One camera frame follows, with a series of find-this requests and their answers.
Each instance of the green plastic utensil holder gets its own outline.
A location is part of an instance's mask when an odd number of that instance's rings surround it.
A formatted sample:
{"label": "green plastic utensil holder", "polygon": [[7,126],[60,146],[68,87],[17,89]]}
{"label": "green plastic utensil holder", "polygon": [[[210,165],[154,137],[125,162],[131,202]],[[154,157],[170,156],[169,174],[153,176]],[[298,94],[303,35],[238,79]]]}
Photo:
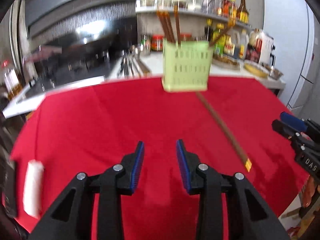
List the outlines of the green plastic utensil holder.
{"label": "green plastic utensil holder", "polygon": [[204,91],[208,77],[213,47],[207,41],[182,41],[173,44],[163,39],[162,86],[167,92]]}

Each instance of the red tablecloth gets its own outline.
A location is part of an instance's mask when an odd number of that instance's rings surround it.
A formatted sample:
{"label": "red tablecloth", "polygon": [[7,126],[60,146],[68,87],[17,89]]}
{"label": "red tablecloth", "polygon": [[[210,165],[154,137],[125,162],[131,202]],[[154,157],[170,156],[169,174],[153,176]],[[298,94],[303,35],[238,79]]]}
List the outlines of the red tablecloth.
{"label": "red tablecloth", "polygon": [[[48,96],[15,144],[17,221],[29,231],[37,223],[22,205],[29,160],[45,167],[45,212],[78,172],[102,173],[142,140],[145,158],[138,188],[121,198],[125,239],[194,239],[199,198],[182,186],[175,153],[179,138],[218,172],[245,174],[280,215],[308,177],[294,162],[289,141],[271,128],[286,108],[254,79],[211,77],[208,87],[203,95],[247,152],[250,173],[195,93],[166,93],[160,78],[77,89]],[[93,236],[96,215],[95,209]]]}

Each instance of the metal screw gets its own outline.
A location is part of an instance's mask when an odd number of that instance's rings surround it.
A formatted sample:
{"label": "metal screw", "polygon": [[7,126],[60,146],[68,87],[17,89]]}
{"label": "metal screw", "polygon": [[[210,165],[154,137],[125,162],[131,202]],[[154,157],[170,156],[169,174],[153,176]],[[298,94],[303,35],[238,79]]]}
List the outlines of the metal screw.
{"label": "metal screw", "polygon": [[237,172],[237,173],[235,174],[235,177],[236,177],[237,179],[239,179],[239,180],[244,179],[244,175],[243,175],[241,172]]}
{"label": "metal screw", "polygon": [[207,164],[204,164],[204,163],[200,163],[198,165],[198,168],[201,170],[201,171],[206,171],[209,167]]}
{"label": "metal screw", "polygon": [[77,179],[79,180],[83,180],[85,178],[85,173],[84,172],[80,172],[77,174]]}
{"label": "metal screw", "polygon": [[121,171],[123,169],[123,166],[121,164],[116,164],[113,166],[114,171]]}

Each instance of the door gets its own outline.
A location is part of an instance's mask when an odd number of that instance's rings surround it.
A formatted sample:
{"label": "door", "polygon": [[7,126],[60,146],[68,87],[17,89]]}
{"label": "door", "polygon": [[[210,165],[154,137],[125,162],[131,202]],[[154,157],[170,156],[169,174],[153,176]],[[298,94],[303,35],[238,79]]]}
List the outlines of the door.
{"label": "door", "polygon": [[263,30],[275,39],[275,67],[284,76],[286,82],[279,99],[287,105],[298,84],[305,64],[309,40],[309,15],[305,0],[265,0]]}

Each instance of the white countertop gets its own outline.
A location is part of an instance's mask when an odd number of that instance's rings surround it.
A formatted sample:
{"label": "white countertop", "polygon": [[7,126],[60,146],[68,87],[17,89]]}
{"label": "white countertop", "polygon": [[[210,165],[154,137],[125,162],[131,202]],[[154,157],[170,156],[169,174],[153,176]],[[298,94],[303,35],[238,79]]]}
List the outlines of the white countertop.
{"label": "white countertop", "polygon": [[[163,58],[161,52],[152,52],[150,56],[147,57],[141,57],[141,61],[145,63],[148,68],[151,71],[151,75],[153,77],[156,76],[162,76],[163,75]],[[18,96],[16,96],[9,105],[3,110],[3,114],[5,118],[10,118],[12,116],[16,116],[18,114],[24,114],[31,111],[34,111],[38,108],[38,106],[41,104],[43,99],[48,95],[52,93],[59,93],[61,91],[65,90],[71,90],[75,88],[80,87],[87,87],[92,85],[101,84],[104,82],[110,82],[110,81],[120,81],[125,80],[125,78],[122,76],[117,79],[116,74],[120,69],[120,59],[116,63],[116,67],[111,72],[110,76],[108,78],[96,77],[96,78],[89,78],[86,80],[82,80],[79,82],[74,82],[69,85],[65,85],[62,88],[58,88],[56,90],[51,90],[50,92],[44,92],[40,95],[34,96],[29,99],[25,99],[24,94],[30,89],[30,86],[27,85]],[[225,77],[243,77],[243,78],[255,78],[258,80],[262,85],[264,85],[266,88],[269,89],[283,89],[285,87],[285,83],[281,80],[273,80],[272,78],[268,77],[267,79],[259,78],[254,75],[252,75],[250,72],[246,71],[245,69],[242,69],[240,71],[235,70],[229,70],[229,69],[223,69],[215,65],[211,65],[210,69],[210,76],[225,76]]]}

